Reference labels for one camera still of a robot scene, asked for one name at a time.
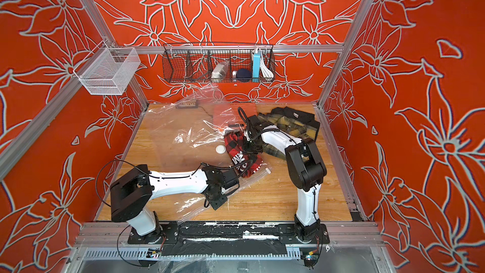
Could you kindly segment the red black plaid shirt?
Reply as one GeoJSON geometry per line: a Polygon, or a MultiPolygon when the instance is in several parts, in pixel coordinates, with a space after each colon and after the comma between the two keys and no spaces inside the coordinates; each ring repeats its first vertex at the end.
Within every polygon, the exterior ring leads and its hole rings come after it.
{"type": "Polygon", "coordinates": [[[251,145],[242,131],[229,131],[224,135],[224,143],[235,170],[243,178],[250,178],[263,164],[262,158],[251,149],[251,145]]]}

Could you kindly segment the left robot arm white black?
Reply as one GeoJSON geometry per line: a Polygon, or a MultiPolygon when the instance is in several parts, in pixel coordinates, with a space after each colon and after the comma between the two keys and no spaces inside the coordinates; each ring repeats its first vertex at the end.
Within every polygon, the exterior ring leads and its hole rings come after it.
{"type": "Polygon", "coordinates": [[[111,221],[126,222],[139,236],[160,236],[162,228],[147,204],[156,198],[185,193],[202,194],[205,205],[218,209],[239,188],[236,169],[205,163],[194,171],[159,173],[146,164],[134,166],[110,186],[111,221]]]}

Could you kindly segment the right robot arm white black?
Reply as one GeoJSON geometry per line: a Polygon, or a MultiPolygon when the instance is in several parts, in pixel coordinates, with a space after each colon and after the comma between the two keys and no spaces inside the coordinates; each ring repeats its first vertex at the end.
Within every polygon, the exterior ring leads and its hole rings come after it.
{"type": "Polygon", "coordinates": [[[322,239],[322,227],[318,214],[318,198],[327,168],[316,142],[311,138],[292,136],[258,116],[247,116],[242,107],[237,112],[246,125],[245,150],[262,153],[270,145],[285,155],[290,180],[298,189],[298,208],[294,216],[297,239],[309,243],[313,238],[322,239]]]}

